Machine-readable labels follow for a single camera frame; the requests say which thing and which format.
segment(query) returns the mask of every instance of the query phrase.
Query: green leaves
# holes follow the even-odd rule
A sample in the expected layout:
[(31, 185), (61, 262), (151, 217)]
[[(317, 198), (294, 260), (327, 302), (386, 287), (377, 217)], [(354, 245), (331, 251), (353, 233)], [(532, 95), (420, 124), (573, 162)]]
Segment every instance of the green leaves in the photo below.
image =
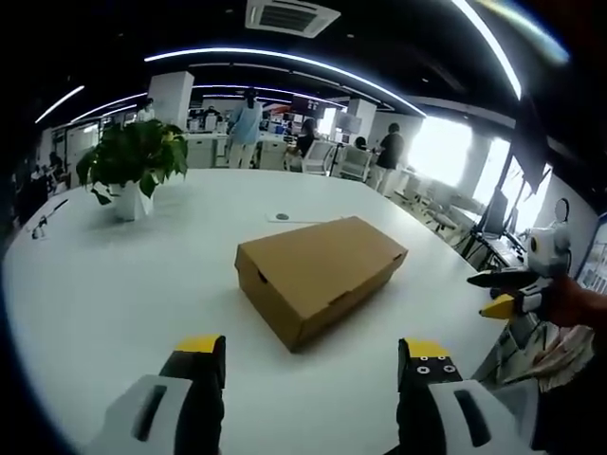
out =
[[(138, 182), (141, 191), (151, 197), (156, 186), (173, 172), (185, 175), (188, 171), (188, 143), (182, 134), (177, 126), (155, 119), (111, 126), (76, 166), (81, 185), (124, 187), (127, 182)], [(91, 192), (100, 204), (111, 202), (99, 191)]]
[(156, 188), (156, 182), (149, 171), (145, 171), (141, 180), (139, 180), (139, 188), (141, 192), (148, 197), (152, 197), (154, 189)]

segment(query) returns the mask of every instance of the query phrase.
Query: white pillar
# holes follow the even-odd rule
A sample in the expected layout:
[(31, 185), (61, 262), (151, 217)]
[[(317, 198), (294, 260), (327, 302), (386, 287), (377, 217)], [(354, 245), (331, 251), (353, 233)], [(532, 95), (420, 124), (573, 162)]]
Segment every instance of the white pillar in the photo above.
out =
[(185, 130), (192, 86), (193, 75), (187, 71), (154, 76), (148, 97), (154, 100), (156, 118)]
[(350, 100), (348, 103), (348, 114), (360, 118), (360, 131), (358, 134), (352, 135), (353, 137), (364, 137), (365, 139), (369, 138), (371, 126), (373, 125), (373, 120), (376, 117), (376, 110), (377, 106), (369, 101), (361, 99)]

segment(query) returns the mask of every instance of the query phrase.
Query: cable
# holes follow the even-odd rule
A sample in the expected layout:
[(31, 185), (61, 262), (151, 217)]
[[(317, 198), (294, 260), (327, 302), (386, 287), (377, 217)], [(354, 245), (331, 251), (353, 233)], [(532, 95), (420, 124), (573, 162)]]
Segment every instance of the cable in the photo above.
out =
[[(526, 348), (527, 343), (529, 342), (529, 340), (531, 339), (531, 336), (535, 333), (536, 330), (538, 330), (538, 327), (540, 327), (543, 324), (542, 321), (538, 322), (537, 324), (535, 324), (535, 327), (533, 327), (533, 330), (531, 330), (531, 332), (529, 333), (529, 335), (527, 336), (526, 341), (524, 342), (524, 346)], [(478, 382), (485, 382), (492, 374), (494, 374), (495, 372), (497, 372), (497, 370), (501, 367), (503, 367), (510, 358), (512, 358), (516, 353), (518, 353), (519, 351), (521, 351), (520, 349), (515, 349), (514, 351), (512, 351), (508, 357), (506, 357), (504, 360), (502, 360), (501, 362), (499, 362), (495, 367), (493, 367), (489, 373), (487, 373), (485, 376), (483, 376), (482, 379), (479, 379)]]

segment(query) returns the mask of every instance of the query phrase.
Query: white table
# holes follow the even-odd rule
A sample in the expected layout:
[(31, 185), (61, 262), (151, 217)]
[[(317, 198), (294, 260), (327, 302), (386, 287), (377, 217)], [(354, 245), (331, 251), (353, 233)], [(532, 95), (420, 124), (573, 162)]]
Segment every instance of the white table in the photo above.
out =
[[(431, 338), (464, 377), (504, 324), (481, 318), (474, 270), (407, 212), (358, 182), (301, 173), (190, 170), (155, 193), (155, 214), (117, 224), (82, 188), (45, 240), (22, 232), (5, 260), (9, 322), (31, 386), (77, 446), (106, 407), (157, 373), (183, 337), (227, 337), (225, 454), (370, 454), (397, 444), (397, 341)], [(238, 288), (236, 246), (300, 228), (269, 222), (357, 215), (410, 249), (372, 301), (291, 354)]]

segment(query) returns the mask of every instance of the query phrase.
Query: white flower pot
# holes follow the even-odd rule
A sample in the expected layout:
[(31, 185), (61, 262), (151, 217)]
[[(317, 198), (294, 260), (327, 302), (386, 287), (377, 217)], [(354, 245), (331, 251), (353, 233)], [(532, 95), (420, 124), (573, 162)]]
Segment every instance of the white flower pot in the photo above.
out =
[(150, 215), (154, 209), (154, 195), (148, 197), (143, 194), (139, 182), (127, 182), (124, 188), (113, 185), (112, 193), (116, 195), (116, 214), (123, 221), (140, 220)]

